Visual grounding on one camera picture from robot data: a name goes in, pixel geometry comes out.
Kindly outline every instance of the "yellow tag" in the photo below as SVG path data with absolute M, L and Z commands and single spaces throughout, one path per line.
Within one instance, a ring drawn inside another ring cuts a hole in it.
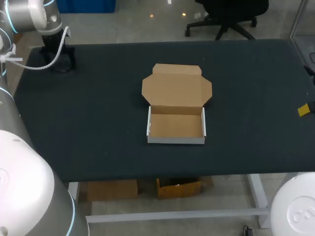
M 310 108 L 307 104 L 305 104 L 303 107 L 300 107 L 299 109 L 297 109 L 297 111 L 299 112 L 300 117 L 311 112 Z

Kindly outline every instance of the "chair wheel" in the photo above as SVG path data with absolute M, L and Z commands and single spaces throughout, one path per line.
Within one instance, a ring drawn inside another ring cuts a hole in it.
M 185 37 L 190 37 L 190 30 L 189 29 L 185 30 Z
M 251 27 L 255 28 L 256 26 L 257 26 L 257 18 L 255 17 L 255 18 L 252 20 Z

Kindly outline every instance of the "chair base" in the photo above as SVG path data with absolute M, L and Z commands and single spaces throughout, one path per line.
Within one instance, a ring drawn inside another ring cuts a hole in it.
M 234 21 L 234 22 L 223 22 L 217 19 L 210 19 L 209 15 L 205 17 L 204 21 L 194 22 L 187 25 L 185 30 L 185 36 L 190 37 L 190 28 L 192 27 L 199 27 L 199 26 L 218 26 L 220 25 L 221 28 L 216 36 L 216 40 L 220 40 L 222 35 L 227 32 L 228 28 L 235 30 L 236 32 L 240 33 L 245 38 L 252 40 L 255 39 L 248 31 L 242 28 L 238 22 L 242 21 Z M 254 17 L 252 19 L 251 27 L 257 26 L 257 18 Z

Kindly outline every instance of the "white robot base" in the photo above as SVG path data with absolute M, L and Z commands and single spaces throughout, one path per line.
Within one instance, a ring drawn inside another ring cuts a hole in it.
M 24 140 L 0 130 L 0 236 L 88 236 L 86 217 Z

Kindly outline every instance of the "cardboard box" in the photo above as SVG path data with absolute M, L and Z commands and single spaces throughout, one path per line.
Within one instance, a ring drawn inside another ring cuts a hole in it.
M 204 144 L 203 105 L 212 97 L 212 84 L 196 65 L 156 64 L 142 82 L 150 103 L 148 143 Z
M 157 194 L 161 199 L 185 198 L 200 193 L 199 178 L 158 179 Z
M 130 199 L 138 196 L 137 180 L 88 182 L 87 201 Z

